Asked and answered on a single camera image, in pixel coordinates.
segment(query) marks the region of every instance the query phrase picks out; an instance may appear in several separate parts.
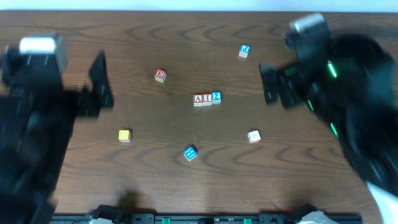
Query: toy block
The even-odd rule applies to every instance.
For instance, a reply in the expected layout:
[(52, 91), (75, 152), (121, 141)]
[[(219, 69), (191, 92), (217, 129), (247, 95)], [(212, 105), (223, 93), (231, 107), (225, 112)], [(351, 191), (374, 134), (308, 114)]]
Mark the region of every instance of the toy block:
[(195, 94), (193, 96), (193, 105), (194, 106), (203, 106), (203, 96), (202, 96), (202, 94)]
[(248, 138), (249, 138), (250, 144), (253, 144), (253, 143), (258, 142), (258, 141), (261, 140), (259, 131), (251, 131), (251, 132), (249, 132)]
[(211, 106), (213, 104), (213, 99), (211, 98), (211, 93), (203, 94), (203, 106)]
[(213, 104), (221, 103), (221, 92), (220, 91), (211, 93), (211, 97), (213, 99)]
[(130, 142), (131, 140), (131, 133), (129, 130), (120, 130), (119, 131), (119, 140), (121, 142)]
[(158, 69), (155, 74), (155, 80), (163, 83), (166, 80), (166, 71)]
[(188, 161), (191, 161), (197, 156), (197, 152), (193, 146), (190, 146), (184, 151), (184, 156), (188, 159)]
[(239, 57), (247, 58), (250, 52), (250, 46), (242, 45), (241, 50), (239, 51)]

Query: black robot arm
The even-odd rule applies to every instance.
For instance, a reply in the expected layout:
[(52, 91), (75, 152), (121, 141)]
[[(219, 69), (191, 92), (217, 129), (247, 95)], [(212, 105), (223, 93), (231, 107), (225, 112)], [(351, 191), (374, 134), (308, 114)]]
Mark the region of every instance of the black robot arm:
[(105, 56), (97, 56), (90, 78), (93, 91), (64, 90), (67, 64), (62, 37), (36, 34), (8, 47), (2, 57), (0, 96), (0, 217), (4, 223), (48, 223), (48, 202), (77, 116), (97, 117), (113, 107)]
[(334, 133), (365, 181), (398, 197), (398, 120), (394, 61), (366, 35), (332, 38), (320, 14), (290, 24), (285, 35), (297, 61), (279, 69), (260, 64), (267, 104), (305, 103)]

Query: wooden table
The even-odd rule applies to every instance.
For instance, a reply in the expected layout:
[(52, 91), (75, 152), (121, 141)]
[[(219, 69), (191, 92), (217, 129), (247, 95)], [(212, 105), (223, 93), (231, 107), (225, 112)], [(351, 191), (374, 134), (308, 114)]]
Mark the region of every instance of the wooden table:
[[(380, 223), (363, 181), (338, 141), (306, 107), (264, 101), (258, 62), (295, 58), (281, 34), (303, 13), (0, 12), (2, 51), (31, 32), (66, 38), (65, 84), (78, 88), (104, 49), (115, 97), (98, 120), (78, 119), (54, 198), (57, 213), (100, 204), (160, 213), (258, 213), (311, 203)], [(326, 13), (332, 29), (366, 31), (398, 59), (398, 16)], [(241, 44), (251, 46), (238, 58)], [(158, 68), (167, 80), (154, 80)], [(193, 94), (222, 91), (220, 105), (193, 107)], [(132, 129), (132, 143), (118, 141)], [(258, 129), (262, 141), (249, 144)], [(191, 162), (182, 152), (198, 149)]]

